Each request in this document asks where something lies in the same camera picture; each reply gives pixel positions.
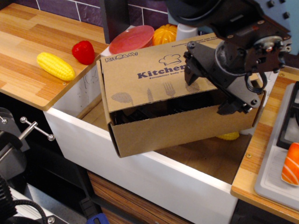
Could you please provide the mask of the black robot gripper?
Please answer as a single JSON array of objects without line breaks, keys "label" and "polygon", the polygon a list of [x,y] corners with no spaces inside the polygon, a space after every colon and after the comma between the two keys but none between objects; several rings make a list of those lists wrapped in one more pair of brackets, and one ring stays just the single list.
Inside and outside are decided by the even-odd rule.
[{"label": "black robot gripper", "polygon": [[232,73],[221,65],[223,46],[224,42],[221,42],[216,49],[195,41],[188,42],[187,51],[184,53],[185,81],[191,85],[197,78],[204,77],[222,91],[227,99],[218,107],[218,114],[249,113],[253,108],[260,106],[261,100],[257,93],[247,88],[245,73]]}]

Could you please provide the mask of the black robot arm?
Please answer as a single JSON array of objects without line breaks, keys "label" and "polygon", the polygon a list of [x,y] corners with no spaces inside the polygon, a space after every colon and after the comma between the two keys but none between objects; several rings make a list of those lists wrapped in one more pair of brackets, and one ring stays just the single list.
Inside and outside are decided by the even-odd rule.
[{"label": "black robot arm", "polygon": [[168,0],[169,14],[178,23],[209,27],[221,39],[217,48],[191,41],[185,52],[185,81],[205,77],[226,94],[221,115],[248,113],[260,106],[263,87],[249,78],[285,67],[291,50],[290,14],[284,0]]}]

